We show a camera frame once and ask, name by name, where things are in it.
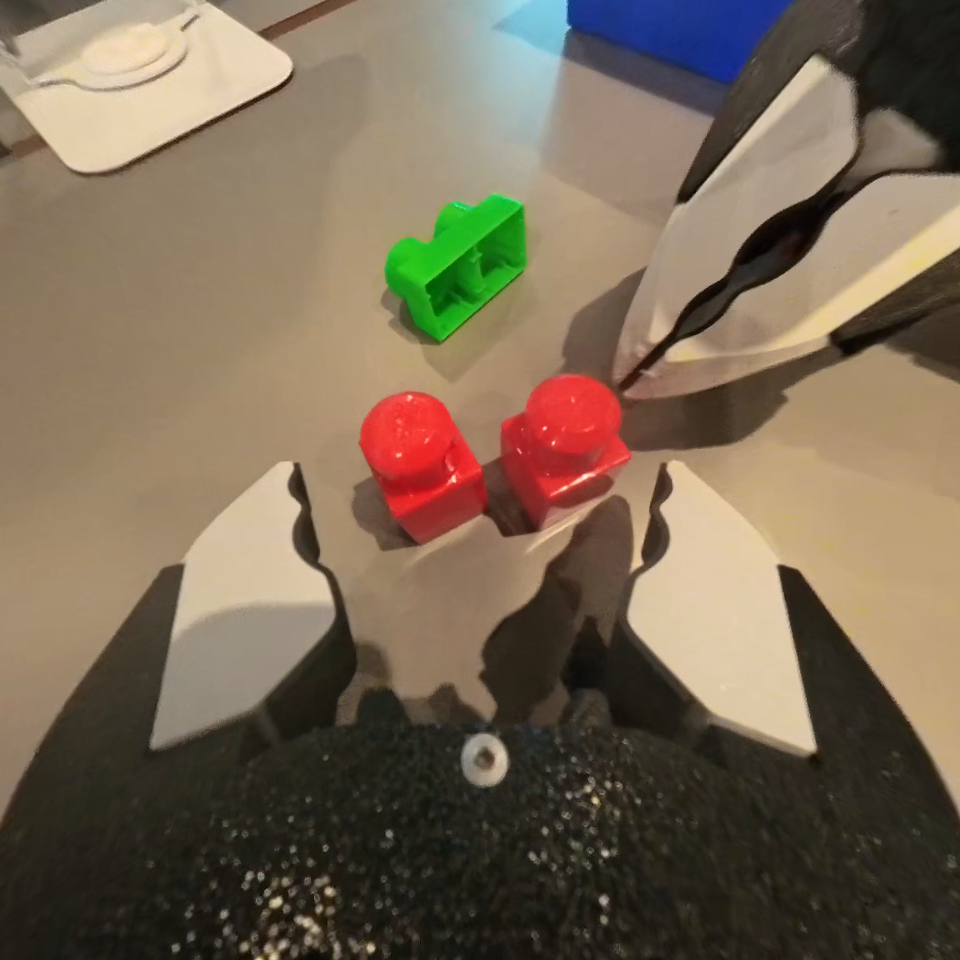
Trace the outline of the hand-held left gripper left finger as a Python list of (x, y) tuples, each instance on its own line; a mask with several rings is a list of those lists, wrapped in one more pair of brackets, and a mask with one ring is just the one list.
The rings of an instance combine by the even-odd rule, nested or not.
[(334, 724), (356, 645), (321, 559), (293, 461), (266, 471), (198, 535), (182, 562), (150, 750), (240, 722), (270, 742)]

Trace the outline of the red single-stud block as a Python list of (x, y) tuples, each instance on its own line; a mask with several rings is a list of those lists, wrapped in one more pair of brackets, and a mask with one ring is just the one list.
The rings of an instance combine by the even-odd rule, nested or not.
[(499, 464), (531, 526), (543, 531), (609, 494), (632, 453), (617, 395), (581, 374), (548, 378), (500, 429)]
[(359, 447), (394, 522), (425, 545), (488, 509), (481, 464), (436, 397), (407, 390), (366, 414)]

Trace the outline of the green two-stud block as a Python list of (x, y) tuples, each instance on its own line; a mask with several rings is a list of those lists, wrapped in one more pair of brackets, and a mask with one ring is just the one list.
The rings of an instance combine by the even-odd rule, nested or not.
[(524, 203), (491, 194), (474, 205), (446, 204), (429, 240), (396, 242), (384, 276), (414, 327), (442, 343), (515, 282), (527, 259)]

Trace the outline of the white round disc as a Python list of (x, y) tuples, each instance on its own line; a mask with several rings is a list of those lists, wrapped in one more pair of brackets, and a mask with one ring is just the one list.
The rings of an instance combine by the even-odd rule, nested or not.
[(198, 7), (159, 24), (130, 23), (104, 32), (64, 65), (34, 77), (35, 89), (75, 87), (88, 92), (130, 90), (177, 69), (186, 59), (186, 32), (201, 18)]

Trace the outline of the white rounded square pad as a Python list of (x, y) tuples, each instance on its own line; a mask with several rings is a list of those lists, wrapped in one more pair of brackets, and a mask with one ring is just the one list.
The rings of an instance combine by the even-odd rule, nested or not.
[[(288, 83), (291, 57), (212, 2), (88, 2), (20, 30), (17, 18), (43, 2), (2, 2), (2, 94), (72, 172), (123, 169), (235, 113)], [(89, 92), (34, 88), (30, 81), (72, 61), (98, 36), (131, 23), (160, 24), (190, 8), (189, 51), (176, 69), (146, 84)]]

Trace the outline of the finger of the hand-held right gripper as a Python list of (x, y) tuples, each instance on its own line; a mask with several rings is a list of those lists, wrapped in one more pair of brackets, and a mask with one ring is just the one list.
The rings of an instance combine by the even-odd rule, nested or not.
[(958, 300), (958, 174), (884, 174), (829, 217), (798, 263), (736, 294), (632, 378), (628, 400), (665, 400), (749, 378), (915, 322)]
[(691, 197), (675, 205), (657, 239), (614, 354), (622, 391), (702, 391), (816, 352), (806, 345), (711, 355), (691, 337), (636, 376), (665, 346), (684, 310), (725, 282), (748, 239), (776, 216), (830, 185), (858, 150), (854, 81), (811, 55)]

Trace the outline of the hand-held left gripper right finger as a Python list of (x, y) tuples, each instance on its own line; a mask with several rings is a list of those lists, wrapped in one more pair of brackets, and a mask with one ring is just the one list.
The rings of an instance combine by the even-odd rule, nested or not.
[(659, 468), (606, 657), (614, 722), (817, 751), (776, 553), (681, 461)]

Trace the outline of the blue box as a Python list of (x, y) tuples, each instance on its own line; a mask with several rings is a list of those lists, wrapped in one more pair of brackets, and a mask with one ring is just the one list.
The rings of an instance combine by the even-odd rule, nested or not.
[(568, 1), (573, 30), (729, 84), (790, 1)]

